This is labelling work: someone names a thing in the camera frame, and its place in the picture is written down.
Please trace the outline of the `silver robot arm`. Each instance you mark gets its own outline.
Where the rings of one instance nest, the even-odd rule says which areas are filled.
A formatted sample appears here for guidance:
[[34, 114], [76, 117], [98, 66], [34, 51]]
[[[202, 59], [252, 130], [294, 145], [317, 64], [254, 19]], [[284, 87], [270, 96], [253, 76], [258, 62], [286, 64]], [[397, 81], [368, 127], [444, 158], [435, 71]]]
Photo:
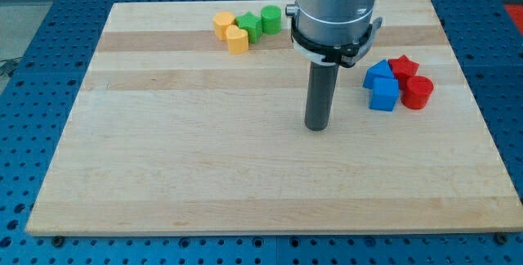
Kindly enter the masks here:
[[375, 0], [295, 0], [285, 7], [293, 48], [323, 66], [351, 68], [370, 50], [382, 25]]

